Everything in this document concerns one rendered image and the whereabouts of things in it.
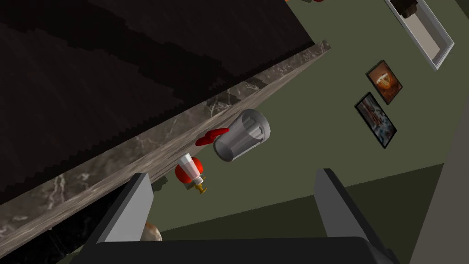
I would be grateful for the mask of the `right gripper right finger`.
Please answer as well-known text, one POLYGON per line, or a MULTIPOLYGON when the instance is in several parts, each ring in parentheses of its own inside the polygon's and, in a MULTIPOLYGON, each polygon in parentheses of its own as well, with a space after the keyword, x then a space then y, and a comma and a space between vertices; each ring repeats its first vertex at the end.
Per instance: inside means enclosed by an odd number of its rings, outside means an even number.
POLYGON ((318 169, 314 197, 328 237, 359 237, 367 241, 378 260, 392 256, 353 201, 338 177, 329 168, 318 169))

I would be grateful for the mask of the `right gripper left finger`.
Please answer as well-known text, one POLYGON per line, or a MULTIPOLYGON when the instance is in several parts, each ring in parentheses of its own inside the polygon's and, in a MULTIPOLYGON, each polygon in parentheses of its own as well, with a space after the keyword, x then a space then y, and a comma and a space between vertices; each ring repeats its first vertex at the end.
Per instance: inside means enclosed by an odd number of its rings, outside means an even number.
POLYGON ((84 248, 102 242, 139 241, 152 203, 153 190, 149 174, 134 174, 84 244, 84 248))

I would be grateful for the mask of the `tan bread roll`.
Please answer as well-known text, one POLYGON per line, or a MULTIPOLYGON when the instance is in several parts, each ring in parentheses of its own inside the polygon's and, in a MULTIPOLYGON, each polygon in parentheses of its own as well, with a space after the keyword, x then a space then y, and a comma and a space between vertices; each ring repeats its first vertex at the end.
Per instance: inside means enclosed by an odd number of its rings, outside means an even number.
POLYGON ((140 241, 162 241, 158 228, 150 222, 145 222, 140 241))

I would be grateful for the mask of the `red tomato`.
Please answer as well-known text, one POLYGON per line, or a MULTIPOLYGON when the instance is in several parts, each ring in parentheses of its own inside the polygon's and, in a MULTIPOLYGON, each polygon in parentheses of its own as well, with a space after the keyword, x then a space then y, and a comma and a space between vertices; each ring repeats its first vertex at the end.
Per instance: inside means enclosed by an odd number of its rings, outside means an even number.
MULTIPOLYGON (((199 161, 198 158, 192 157, 194 164, 196 165, 198 171, 202 174, 204 169, 199 161)), ((178 180, 183 183, 183 184, 190 184, 192 182, 192 179, 189 177, 189 175, 181 168, 180 165, 177 165, 175 168, 175 175, 178 178, 178 180)))

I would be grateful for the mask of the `framed blue-brown picture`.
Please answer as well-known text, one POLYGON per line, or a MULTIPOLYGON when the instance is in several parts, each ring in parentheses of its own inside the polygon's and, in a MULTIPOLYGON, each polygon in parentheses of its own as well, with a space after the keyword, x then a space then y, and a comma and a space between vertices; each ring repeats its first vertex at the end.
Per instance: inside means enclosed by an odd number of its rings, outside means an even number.
POLYGON ((366 122, 380 145, 386 149, 397 132, 396 127, 378 104, 371 92, 366 93, 356 104, 355 109, 366 122))

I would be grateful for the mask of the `red chili pepper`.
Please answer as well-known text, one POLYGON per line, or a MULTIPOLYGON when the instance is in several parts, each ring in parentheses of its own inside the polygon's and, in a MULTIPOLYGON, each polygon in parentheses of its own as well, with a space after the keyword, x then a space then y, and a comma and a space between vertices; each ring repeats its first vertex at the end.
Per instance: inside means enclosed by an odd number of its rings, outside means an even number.
POLYGON ((219 128, 219 129, 213 129, 208 132, 201 138, 197 139, 195 142, 196 146, 203 146, 203 145, 208 145, 214 143, 215 139, 222 135, 229 132, 229 128, 219 128))

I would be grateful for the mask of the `grey metal cup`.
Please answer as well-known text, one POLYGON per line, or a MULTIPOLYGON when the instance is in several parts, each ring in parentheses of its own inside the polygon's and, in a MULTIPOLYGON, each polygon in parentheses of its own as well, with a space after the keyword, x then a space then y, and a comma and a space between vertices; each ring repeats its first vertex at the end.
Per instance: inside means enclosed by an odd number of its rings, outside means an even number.
POLYGON ((271 134, 268 120, 254 109, 243 110, 213 144, 216 155, 224 162, 232 162, 265 142, 271 134))

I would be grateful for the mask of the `framed orange picture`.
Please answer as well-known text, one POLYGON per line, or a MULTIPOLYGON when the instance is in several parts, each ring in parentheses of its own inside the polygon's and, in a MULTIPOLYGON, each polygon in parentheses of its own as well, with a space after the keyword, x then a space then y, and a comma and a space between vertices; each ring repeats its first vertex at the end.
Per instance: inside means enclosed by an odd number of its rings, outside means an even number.
POLYGON ((403 88, 384 60, 377 62, 365 75, 387 105, 390 105, 403 88))

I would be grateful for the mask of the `white framed window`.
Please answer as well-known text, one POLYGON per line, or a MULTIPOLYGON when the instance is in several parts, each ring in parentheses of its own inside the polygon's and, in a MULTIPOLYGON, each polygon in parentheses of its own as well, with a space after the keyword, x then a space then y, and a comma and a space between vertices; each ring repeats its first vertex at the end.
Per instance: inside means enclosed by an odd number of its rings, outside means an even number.
POLYGON ((384 0, 430 67, 437 71, 454 46, 425 0, 384 0))

